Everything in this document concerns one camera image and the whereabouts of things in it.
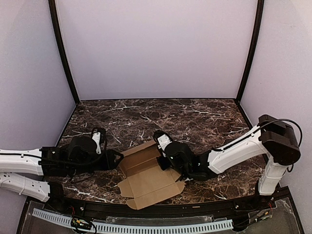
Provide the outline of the brown cardboard box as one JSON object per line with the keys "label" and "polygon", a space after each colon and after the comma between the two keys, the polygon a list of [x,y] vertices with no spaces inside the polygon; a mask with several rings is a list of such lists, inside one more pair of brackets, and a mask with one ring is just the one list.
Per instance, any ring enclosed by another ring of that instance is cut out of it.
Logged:
{"label": "brown cardboard box", "polygon": [[118,183],[120,195],[133,210],[155,205],[183,192],[185,182],[174,169],[162,170],[160,153],[154,141],[148,141],[122,153],[119,168],[126,178]]}

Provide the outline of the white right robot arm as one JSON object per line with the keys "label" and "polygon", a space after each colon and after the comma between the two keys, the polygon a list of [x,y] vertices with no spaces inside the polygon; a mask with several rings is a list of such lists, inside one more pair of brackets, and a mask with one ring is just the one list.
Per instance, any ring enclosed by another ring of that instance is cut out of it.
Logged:
{"label": "white right robot arm", "polygon": [[175,141],[168,133],[157,130],[153,135],[160,152],[157,162],[162,170],[177,171],[181,179],[207,181],[239,163],[265,154],[268,162],[255,190],[260,196],[270,196],[288,167],[301,157],[303,138],[297,138],[293,129],[297,125],[290,119],[262,115],[258,124],[241,137],[199,155],[186,143]]}

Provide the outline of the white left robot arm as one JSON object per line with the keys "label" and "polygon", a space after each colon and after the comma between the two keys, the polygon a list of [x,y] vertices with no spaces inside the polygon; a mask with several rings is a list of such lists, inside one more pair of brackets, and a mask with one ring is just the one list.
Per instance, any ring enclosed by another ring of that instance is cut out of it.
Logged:
{"label": "white left robot arm", "polygon": [[107,140],[101,133],[92,137],[76,136],[62,147],[0,152],[0,186],[19,195],[42,202],[63,200],[63,186],[58,182],[31,179],[37,176],[74,177],[95,171],[115,169],[124,155],[107,149]]}

